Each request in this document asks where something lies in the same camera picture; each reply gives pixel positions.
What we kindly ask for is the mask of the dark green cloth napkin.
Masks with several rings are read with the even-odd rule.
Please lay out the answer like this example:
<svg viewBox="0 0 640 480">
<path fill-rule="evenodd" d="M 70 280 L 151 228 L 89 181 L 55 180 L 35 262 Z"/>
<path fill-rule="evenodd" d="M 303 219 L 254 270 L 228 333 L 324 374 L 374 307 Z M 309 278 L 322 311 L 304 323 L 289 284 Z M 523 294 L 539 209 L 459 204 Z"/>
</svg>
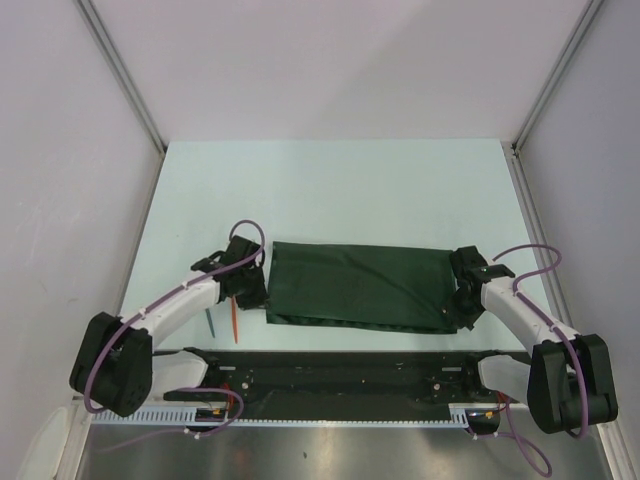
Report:
<svg viewBox="0 0 640 480">
<path fill-rule="evenodd" d="M 449 250 L 276 242 L 266 321 L 449 335 L 455 292 Z"/>
</svg>

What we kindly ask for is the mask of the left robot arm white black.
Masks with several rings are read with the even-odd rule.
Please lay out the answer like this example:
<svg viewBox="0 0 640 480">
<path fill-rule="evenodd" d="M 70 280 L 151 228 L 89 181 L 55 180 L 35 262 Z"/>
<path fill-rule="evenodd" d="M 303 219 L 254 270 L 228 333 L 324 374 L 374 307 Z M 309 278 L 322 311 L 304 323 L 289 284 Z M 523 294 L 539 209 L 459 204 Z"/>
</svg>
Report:
<svg viewBox="0 0 640 480">
<path fill-rule="evenodd" d="M 129 318 L 96 314 L 86 328 L 69 377 L 93 413 L 135 413 L 149 398 L 170 392 L 214 397 L 221 376 L 206 354 L 185 347 L 158 355 L 158 347 L 194 316 L 228 299 L 244 309 L 267 300 L 262 265 L 264 247 L 235 235 L 227 248 L 191 266 L 174 290 Z"/>
</svg>

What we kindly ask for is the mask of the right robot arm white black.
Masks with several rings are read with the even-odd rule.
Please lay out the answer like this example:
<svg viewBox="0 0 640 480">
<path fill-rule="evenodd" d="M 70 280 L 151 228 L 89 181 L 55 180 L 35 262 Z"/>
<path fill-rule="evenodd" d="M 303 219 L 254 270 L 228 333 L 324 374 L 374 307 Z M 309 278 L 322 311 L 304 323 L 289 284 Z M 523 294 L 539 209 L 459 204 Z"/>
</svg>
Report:
<svg viewBox="0 0 640 480">
<path fill-rule="evenodd" d="M 463 393 L 484 401 L 495 391 L 526 405 L 545 433 L 579 437 L 590 426 L 618 417 L 610 355 L 597 334 L 582 335 L 546 313 L 506 265 L 486 260 L 474 246 L 450 256 L 455 293 L 443 308 L 459 329 L 472 329 L 484 313 L 500 320 L 529 355 L 522 363 L 489 354 L 461 376 Z"/>
</svg>

